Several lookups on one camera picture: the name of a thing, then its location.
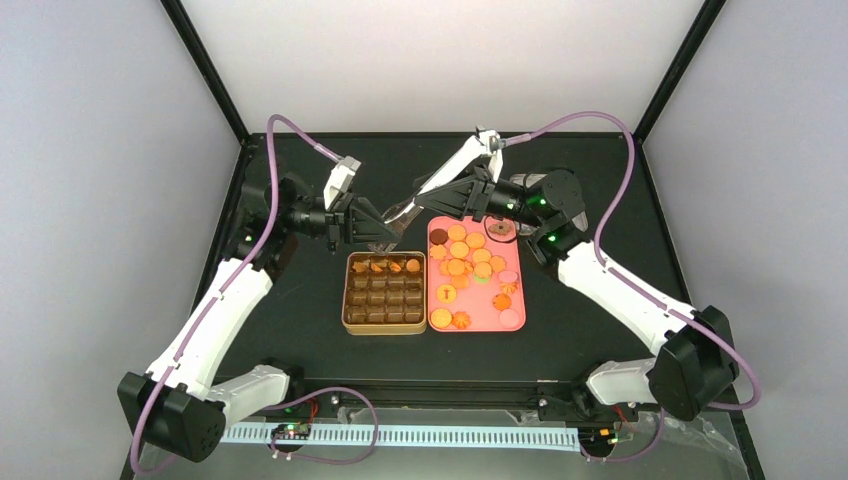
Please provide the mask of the gold cookie tin box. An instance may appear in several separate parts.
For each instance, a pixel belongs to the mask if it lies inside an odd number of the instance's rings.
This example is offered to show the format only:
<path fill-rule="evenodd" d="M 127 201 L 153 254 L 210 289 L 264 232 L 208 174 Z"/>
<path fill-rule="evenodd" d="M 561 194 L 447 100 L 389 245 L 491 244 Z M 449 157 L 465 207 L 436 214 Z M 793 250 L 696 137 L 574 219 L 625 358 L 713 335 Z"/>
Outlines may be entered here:
<path fill-rule="evenodd" d="M 427 261 L 420 251 L 354 252 L 346 262 L 341 322 L 354 336 L 427 329 Z"/>

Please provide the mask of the pink round cookie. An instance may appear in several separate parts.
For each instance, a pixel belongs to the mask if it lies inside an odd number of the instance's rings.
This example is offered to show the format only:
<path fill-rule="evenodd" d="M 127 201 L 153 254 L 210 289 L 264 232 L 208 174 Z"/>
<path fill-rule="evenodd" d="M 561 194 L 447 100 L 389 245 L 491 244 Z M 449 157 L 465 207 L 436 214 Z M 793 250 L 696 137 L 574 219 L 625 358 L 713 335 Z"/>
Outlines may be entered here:
<path fill-rule="evenodd" d="M 517 311 L 506 309 L 500 312 L 499 322 L 505 330 L 515 330 L 522 324 L 522 317 Z"/>
<path fill-rule="evenodd" d="M 516 271 L 503 270 L 498 274 L 498 279 L 502 283 L 513 284 L 519 281 L 520 275 Z"/>

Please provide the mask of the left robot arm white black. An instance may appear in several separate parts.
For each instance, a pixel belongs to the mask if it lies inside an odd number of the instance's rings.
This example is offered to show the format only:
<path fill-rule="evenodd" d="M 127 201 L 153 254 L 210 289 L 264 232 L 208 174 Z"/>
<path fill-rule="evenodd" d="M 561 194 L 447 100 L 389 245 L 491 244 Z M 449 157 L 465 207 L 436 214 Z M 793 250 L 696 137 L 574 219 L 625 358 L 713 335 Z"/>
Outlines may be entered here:
<path fill-rule="evenodd" d="M 283 273 L 297 237 L 339 244 L 396 242 L 371 202 L 350 189 L 348 173 L 333 173 L 314 197 L 295 175 L 245 179 L 240 225 L 223 251 L 214 279 L 177 337 L 142 374 L 127 373 L 117 394 L 132 431 L 130 463 L 138 475 L 145 446 L 195 463 L 219 445 L 226 429 L 265 410 L 316 405 L 303 370 L 275 359 L 223 383 L 215 374 L 236 335 Z"/>

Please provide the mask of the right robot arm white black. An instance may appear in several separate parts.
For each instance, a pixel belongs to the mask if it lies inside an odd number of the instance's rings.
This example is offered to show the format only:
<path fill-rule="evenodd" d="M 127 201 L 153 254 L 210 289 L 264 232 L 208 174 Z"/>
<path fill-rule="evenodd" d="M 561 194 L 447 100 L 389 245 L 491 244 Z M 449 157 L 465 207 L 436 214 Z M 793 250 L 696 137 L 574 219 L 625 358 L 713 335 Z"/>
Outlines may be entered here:
<path fill-rule="evenodd" d="M 593 419 L 609 405 L 634 403 L 656 404 L 677 419 L 692 420 L 707 407 L 720 407 L 718 397 L 751 372 L 721 310 L 698 310 L 662 293 L 589 238 L 572 171 L 552 170 L 525 185 L 496 180 L 476 167 L 442 185 L 423 186 L 413 203 L 456 219 L 494 217 L 530 227 L 525 243 L 537 262 L 645 345 L 648 358 L 607 361 L 572 387 L 569 401 L 578 416 Z"/>

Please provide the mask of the brown flower cookie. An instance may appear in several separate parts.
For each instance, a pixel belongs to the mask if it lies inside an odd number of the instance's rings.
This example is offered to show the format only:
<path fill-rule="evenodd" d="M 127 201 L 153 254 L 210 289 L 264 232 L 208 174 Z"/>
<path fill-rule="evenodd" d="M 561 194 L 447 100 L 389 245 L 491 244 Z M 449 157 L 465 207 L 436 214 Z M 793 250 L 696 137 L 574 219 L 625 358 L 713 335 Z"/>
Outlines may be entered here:
<path fill-rule="evenodd" d="M 488 232 L 499 238 L 510 238 L 514 234 L 514 226 L 511 222 L 499 221 L 487 227 Z"/>

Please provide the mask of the round cracker cookie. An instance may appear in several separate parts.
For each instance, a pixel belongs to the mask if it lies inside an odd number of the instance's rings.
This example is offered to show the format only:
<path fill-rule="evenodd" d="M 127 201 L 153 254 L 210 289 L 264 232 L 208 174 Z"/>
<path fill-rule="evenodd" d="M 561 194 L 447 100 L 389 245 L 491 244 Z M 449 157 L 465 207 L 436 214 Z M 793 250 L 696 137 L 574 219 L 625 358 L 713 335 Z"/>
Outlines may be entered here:
<path fill-rule="evenodd" d="M 447 229 L 448 237 L 453 242 L 462 242 L 467 236 L 465 227 L 461 224 L 453 224 Z"/>

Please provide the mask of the dark chocolate round cookie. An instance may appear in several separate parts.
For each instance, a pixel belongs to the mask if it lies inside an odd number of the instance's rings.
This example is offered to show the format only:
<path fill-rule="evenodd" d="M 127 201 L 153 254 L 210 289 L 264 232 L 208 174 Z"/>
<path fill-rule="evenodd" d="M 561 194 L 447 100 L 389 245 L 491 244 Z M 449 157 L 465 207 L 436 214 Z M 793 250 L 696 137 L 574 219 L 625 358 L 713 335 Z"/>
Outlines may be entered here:
<path fill-rule="evenodd" d="M 449 240 L 449 234 L 445 229 L 433 229 L 428 235 L 428 240 L 432 245 L 444 245 Z"/>

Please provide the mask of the silver tin lid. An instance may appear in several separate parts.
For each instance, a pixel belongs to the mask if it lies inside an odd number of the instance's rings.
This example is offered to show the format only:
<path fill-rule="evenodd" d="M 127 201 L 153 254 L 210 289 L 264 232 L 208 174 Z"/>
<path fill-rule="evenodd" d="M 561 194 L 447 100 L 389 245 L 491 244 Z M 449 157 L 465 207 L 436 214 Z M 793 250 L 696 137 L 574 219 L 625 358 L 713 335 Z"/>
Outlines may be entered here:
<path fill-rule="evenodd" d="M 530 236 L 558 214 L 586 232 L 588 219 L 581 184 L 572 170 L 555 169 L 547 173 L 515 174 L 510 181 L 524 193 L 518 223 L 520 236 Z"/>

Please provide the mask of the pink plastic tray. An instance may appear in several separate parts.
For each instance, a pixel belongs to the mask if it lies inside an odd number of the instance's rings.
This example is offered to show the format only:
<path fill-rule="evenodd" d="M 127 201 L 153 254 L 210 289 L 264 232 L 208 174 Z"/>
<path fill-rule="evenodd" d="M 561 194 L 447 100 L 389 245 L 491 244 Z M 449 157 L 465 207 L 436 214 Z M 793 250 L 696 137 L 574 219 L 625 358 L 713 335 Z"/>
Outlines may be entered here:
<path fill-rule="evenodd" d="M 498 220 L 485 216 L 481 222 L 470 217 L 461 220 L 447 216 L 431 219 L 427 226 L 427 320 L 429 326 L 442 333 L 508 333 L 516 332 L 526 323 L 524 285 L 517 244 L 517 228 L 510 238 L 492 236 L 487 227 Z M 461 224 L 467 231 L 462 242 L 450 239 L 444 245 L 432 245 L 428 240 L 431 230 L 447 229 Z M 503 270 L 516 271 L 517 283 L 502 283 L 498 274 Z M 437 308 L 446 308 L 453 315 L 467 312 L 471 325 L 459 330 L 450 325 L 445 329 L 430 324 L 430 314 Z M 499 314 L 506 309 L 517 311 L 522 324 L 515 330 L 505 330 Z"/>

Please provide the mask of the round golden cookie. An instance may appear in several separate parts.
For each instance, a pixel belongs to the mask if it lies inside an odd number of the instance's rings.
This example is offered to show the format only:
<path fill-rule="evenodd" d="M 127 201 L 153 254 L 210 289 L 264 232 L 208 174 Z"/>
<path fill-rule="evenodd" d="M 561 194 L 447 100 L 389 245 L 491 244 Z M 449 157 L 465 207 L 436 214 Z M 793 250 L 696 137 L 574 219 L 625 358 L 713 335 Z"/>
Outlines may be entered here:
<path fill-rule="evenodd" d="M 453 314 L 446 308 L 437 308 L 430 314 L 430 324 L 437 329 L 448 328 L 453 322 Z"/>

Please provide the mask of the orange flower cookie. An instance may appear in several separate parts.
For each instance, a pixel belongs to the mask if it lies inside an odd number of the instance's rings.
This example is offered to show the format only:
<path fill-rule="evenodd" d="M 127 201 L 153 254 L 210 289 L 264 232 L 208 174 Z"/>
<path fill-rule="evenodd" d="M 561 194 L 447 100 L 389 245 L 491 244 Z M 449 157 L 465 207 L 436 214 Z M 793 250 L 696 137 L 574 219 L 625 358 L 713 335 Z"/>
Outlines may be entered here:
<path fill-rule="evenodd" d="M 465 330 L 471 325 L 471 317 L 467 312 L 456 312 L 452 316 L 451 325 L 459 330 Z"/>

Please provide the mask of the left circuit board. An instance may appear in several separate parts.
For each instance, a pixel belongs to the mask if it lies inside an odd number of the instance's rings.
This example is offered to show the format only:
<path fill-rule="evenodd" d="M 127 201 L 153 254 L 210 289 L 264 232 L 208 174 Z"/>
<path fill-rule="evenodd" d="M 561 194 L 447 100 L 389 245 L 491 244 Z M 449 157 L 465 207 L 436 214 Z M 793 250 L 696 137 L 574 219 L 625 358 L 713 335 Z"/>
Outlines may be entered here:
<path fill-rule="evenodd" d="M 305 441 L 309 439 L 312 425 L 309 423 L 281 423 L 271 431 L 271 440 L 281 441 Z"/>

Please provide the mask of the black front rail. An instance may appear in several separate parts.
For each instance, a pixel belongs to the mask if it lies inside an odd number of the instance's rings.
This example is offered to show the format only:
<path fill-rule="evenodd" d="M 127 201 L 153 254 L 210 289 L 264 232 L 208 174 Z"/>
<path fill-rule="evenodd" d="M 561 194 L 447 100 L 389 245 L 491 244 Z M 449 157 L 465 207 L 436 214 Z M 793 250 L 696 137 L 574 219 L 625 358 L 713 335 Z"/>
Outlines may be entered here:
<path fill-rule="evenodd" d="M 603 405 L 576 382 L 411 381 L 362 379 L 307 379 L 278 404 L 261 410 L 275 411 L 314 393 L 324 409 L 362 406 L 359 392 L 377 408 L 530 410 L 544 419 L 571 422 L 610 421 L 621 412 L 633 418 L 638 411 L 656 412 L 658 407 L 634 400 Z"/>

